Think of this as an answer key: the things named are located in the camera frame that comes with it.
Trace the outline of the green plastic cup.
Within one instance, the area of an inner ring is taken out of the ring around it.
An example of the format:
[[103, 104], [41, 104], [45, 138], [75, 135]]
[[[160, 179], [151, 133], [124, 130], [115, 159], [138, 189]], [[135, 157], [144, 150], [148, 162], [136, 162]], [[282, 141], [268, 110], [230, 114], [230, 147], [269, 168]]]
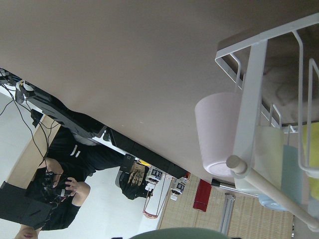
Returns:
[[204, 228], [169, 228], [133, 236], [132, 239], [229, 239], [228, 236]]

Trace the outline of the pink plastic cup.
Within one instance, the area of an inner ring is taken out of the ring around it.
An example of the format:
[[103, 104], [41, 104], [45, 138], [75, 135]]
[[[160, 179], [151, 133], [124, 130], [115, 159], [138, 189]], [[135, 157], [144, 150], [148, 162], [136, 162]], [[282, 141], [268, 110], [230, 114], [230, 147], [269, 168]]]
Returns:
[[226, 166], [232, 154], [242, 95], [224, 92], [209, 95], [195, 106], [195, 119], [204, 169], [217, 177], [232, 176]]

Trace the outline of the cream plastic cup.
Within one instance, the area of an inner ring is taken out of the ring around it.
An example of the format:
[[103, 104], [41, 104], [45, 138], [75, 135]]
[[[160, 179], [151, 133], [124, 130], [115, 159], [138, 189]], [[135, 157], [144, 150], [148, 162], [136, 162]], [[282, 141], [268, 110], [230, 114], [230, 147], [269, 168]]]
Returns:
[[247, 181], [256, 171], [277, 189], [281, 189], [284, 133], [273, 126], [237, 123], [233, 154], [226, 160], [234, 177], [235, 188], [246, 194], [263, 192]]

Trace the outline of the light blue plastic cup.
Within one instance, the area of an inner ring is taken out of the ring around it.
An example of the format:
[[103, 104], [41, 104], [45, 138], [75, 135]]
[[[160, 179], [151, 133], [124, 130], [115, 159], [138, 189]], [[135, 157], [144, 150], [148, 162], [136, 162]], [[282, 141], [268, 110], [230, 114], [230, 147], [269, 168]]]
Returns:
[[[303, 199], [303, 172], [298, 163], [298, 149], [284, 145], [281, 191], [301, 205]], [[275, 211], [287, 211], [286, 208], [275, 202], [265, 194], [258, 195], [259, 203], [268, 209]]]

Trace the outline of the yellow plastic cup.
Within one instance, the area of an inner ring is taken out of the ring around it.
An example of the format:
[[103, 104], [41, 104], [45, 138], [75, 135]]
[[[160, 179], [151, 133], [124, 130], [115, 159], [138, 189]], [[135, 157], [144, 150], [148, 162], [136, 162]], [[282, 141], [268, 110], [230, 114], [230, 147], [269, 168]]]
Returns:
[[308, 167], [319, 168], [319, 123], [315, 122], [310, 125], [310, 142], [308, 142], [308, 129], [303, 126], [303, 147], [305, 159], [309, 156]]

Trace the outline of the steel tube black cap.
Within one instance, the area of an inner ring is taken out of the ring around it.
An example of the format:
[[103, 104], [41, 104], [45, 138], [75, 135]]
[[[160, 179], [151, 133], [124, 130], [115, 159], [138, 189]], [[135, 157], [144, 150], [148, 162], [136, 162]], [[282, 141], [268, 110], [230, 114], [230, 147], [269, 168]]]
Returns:
[[233, 184], [228, 184], [214, 178], [211, 180], [211, 186], [228, 191], [236, 191], [236, 188]]

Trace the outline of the red box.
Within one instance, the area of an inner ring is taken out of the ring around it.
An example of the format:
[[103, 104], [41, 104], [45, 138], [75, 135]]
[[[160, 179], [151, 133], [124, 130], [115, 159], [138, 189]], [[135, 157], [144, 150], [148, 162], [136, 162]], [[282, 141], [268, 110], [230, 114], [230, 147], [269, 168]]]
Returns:
[[193, 208], [206, 212], [211, 193], [211, 184], [200, 179], [194, 198]]

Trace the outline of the person in black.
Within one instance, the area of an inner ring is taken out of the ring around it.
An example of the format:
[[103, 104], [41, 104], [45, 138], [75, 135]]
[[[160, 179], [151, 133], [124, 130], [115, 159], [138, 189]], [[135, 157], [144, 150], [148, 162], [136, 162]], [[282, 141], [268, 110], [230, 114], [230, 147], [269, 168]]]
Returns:
[[96, 171], [122, 165], [124, 155], [104, 145], [86, 145], [76, 140], [75, 135], [65, 127], [60, 127], [30, 185], [31, 195], [38, 196], [43, 186], [40, 178], [46, 172], [54, 173], [56, 187], [62, 181], [70, 196], [62, 199], [53, 209], [48, 220], [38, 229], [21, 225], [15, 238], [36, 239], [40, 231], [62, 230], [70, 226], [79, 209], [90, 193], [86, 178]]

